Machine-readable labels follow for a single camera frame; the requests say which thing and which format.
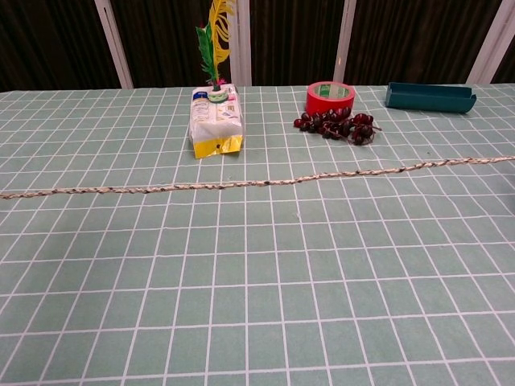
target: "teal tray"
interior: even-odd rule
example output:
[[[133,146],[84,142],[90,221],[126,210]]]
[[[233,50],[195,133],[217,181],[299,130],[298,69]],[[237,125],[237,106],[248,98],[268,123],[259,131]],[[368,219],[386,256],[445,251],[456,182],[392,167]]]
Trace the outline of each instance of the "teal tray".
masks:
[[[394,109],[467,113],[475,103],[470,87],[390,82],[386,93],[386,107]]]

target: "red tape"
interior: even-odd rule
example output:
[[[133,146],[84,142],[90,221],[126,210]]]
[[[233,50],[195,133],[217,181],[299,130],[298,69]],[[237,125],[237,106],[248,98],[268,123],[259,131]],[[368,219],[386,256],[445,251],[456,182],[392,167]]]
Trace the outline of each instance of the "red tape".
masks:
[[[306,113],[325,113],[329,109],[340,109],[354,105],[354,89],[338,82],[318,82],[307,88]]]

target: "dark background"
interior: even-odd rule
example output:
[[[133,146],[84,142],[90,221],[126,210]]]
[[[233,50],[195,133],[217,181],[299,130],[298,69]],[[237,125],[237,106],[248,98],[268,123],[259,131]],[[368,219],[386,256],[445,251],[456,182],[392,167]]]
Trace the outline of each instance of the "dark background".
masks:
[[[205,84],[195,26],[211,0],[111,0],[134,87]],[[501,0],[358,0],[348,84],[460,84]],[[342,0],[251,0],[255,85],[331,80]],[[0,91],[119,88],[93,0],[0,0]],[[515,82],[512,42],[494,83]],[[227,60],[221,66],[230,81]]]

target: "roll of tape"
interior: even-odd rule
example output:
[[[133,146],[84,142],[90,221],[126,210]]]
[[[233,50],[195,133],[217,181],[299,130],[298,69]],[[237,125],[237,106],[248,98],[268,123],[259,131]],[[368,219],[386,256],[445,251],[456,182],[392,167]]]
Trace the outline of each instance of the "roll of tape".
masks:
[[[318,82],[307,88],[306,113],[325,113],[329,109],[339,109],[354,105],[354,89],[338,82]]]

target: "rope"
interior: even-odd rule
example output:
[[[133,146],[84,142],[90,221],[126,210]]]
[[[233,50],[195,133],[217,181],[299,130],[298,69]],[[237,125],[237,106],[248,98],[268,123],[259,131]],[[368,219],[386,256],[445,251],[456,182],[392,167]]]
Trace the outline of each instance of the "rope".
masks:
[[[277,185],[295,185],[296,183],[305,183],[307,181],[314,181],[318,179],[336,179],[342,177],[356,177],[356,176],[369,176],[369,175],[389,175],[394,173],[402,173],[405,171],[420,170],[430,167],[441,166],[456,166],[456,165],[487,165],[489,163],[497,163],[503,161],[515,161],[515,155],[495,157],[495,158],[456,158],[445,159],[437,162],[420,162],[412,166],[402,166],[391,169],[382,170],[356,170],[356,171],[337,171],[334,173],[321,173],[318,175],[307,175],[298,177],[296,179],[283,179],[283,180],[262,180],[262,181],[240,181],[231,183],[184,183],[166,186],[153,186],[153,187],[67,187],[56,188],[45,191],[26,191],[24,193],[0,193],[0,199],[29,199],[32,197],[44,197],[47,195],[82,195],[84,193],[97,193],[103,195],[104,193],[143,193],[148,195],[150,193],[159,193],[164,191],[194,191],[200,189],[207,190],[223,190],[232,187],[272,187]]]

